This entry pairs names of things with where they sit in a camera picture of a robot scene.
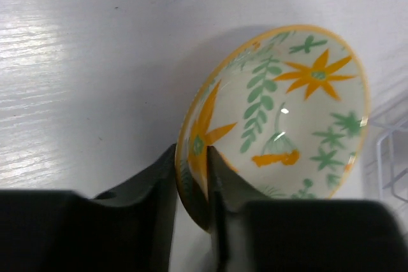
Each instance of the orange flower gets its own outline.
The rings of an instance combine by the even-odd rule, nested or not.
[[[256,155],[252,157],[252,161],[255,162],[255,164],[258,167],[261,166],[267,166],[270,165],[274,162],[280,162],[283,161],[288,154],[265,154],[265,155]]]
[[[286,158],[282,161],[283,165],[294,165],[300,158],[298,150],[293,150],[290,154],[287,154]]]
[[[294,89],[298,89],[304,85],[308,85],[305,91],[305,100],[313,94],[313,92],[322,88],[329,96],[334,100],[340,101],[339,95],[336,93],[330,82],[344,81],[355,78],[355,75],[333,75],[340,68],[344,67],[351,61],[351,56],[344,57],[343,59],[327,65],[329,56],[329,50],[324,51],[313,63],[312,67],[304,66],[303,64],[285,62],[286,65],[297,69],[298,71],[291,73],[284,73],[283,75],[275,78],[275,81],[292,80],[297,79],[286,91],[291,92]]]
[[[200,175],[204,185],[207,181],[207,147],[225,136],[237,124],[235,122],[234,124],[225,125],[208,132],[220,82],[217,83],[204,102],[197,120],[192,124],[189,137],[187,160],[191,170]]]

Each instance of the orange star-shaped flower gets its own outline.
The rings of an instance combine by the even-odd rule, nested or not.
[[[333,75],[336,71],[350,62],[351,56],[344,57],[343,59],[327,66],[328,56],[329,50],[327,49],[314,61],[311,68],[303,64],[285,62],[286,65],[291,66],[298,71],[292,73],[284,73],[274,80],[283,81],[297,79],[288,88],[288,90],[286,91],[287,93],[307,84],[308,86],[305,92],[305,100],[309,98],[309,96],[313,94],[316,89],[321,87],[334,100],[340,101],[339,95],[336,93],[330,82],[344,81],[356,77],[355,75]]]
[[[189,155],[187,160],[191,170],[200,175],[203,185],[207,184],[207,147],[225,136],[237,124],[235,122],[234,124],[224,125],[208,132],[220,82],[217,83],[204,102],[197,120],[192,124],[189,137]]]

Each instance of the bowl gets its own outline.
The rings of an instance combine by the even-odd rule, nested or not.
[[[263,33],[227,57],[198,91],[178,137],[181,200],[206,229],[207,147],[275,199],[330,198],[363,144],[369,99],[349,45],[312,25]]]

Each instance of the bowl rim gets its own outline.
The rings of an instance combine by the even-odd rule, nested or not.
[[[335,39],[338,43],[340,43],[342,46],[344,46],[347,51],[351,54],[353,59],[355,60],[357,67],[360,71],[360,76],[361,80],[363,81],[363,88],[364,88],[364,112],[363,112],[363,118],[366,120],[365,126],[363,127],[363,131],[361,133],[361,139],[360,139],[360,144],[358,145],[358,148],[356,150],[356,155],[353,161],[353,165],[355,161],[358,159],[358,157],[361,154],[361,150],[363,148],[363,144],[367,135],[368,131],[368,115],[370,113],[370,90],[368,87],[368,82],[367,82],[367,74],[365,72],[364,66],[361,63],[359,57],[354,53],[353,49],[350,47],[350,45],[338,34],[331,32],[330,30],[327,30],[325,28],[316,26],[316,25],[307,25],[307,24],[295,24],[295,25],[287,25],[283,27],[278,27],[266,32],[261,33],[258,36],[255,36],[254,38],[250,39],[249,41],[245,42],[243,45],[238,47],[235,51],[233,51],[231,54],[229,54],[207,77],[205,82],[201,85],[200,89],[197,91],[193,101],[191,102],[189,109],[184,116],[184,120],[180,129],[180,132],[178,134],[177,138],[177,146],[176,146],[176,152],[175,152],[175,176],[176,176],[176,186],[178,190],[178,194],[180,196],[180,200],[188,212],[189,216],[193,219],[193,221],[200,226],[204,231],[209,232],[209,229],[205,228],[202,224],[196,220],[193,215],[191,214],[191,209],[189,207],[188,202],[186,201],[186,195],[184,194],[184,190],[182,188],[182,183],[181,183],[181,155],[182,155],[182,147],[183,147],[183,140],[184,136],[186,134],[186,129],[187,129],[187,124],[191,118],[191,115],[193,114],[193,111],[197,104],[200,101],[200,97],[202,96],[203,92],[205,89],[210,85],[211,81],[220,73],[220,71],[230,62],[232,61],[238,54],[243,52],[245,49],[253,46],[253,44],[257,41],[263,41],[265,39],[270,38],[271,36],[275,36],[281,32],[288,32],[288,31],[311,31],[311,32],[316,32],[320,34],[324,34],[326,36],[329,36],[333,39]],[[347,173],[344,173],[342,176],[342,179],[339,183],[339,185],[331,192],[331,194],[327,197],[327,199],[330,199],[333,197],[333,195],[343,186],[344,182],[347,180],[348,176],[350,175],[351,171],[348,171]]]

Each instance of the black plastic part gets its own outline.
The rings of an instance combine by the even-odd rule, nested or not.
[[[271,200],[208,148],[218,271],[408,271],[397,224],[379,203]]]
[[[168,271],[175,145],[128,181],[72,191],[0,192],[0,271]]]

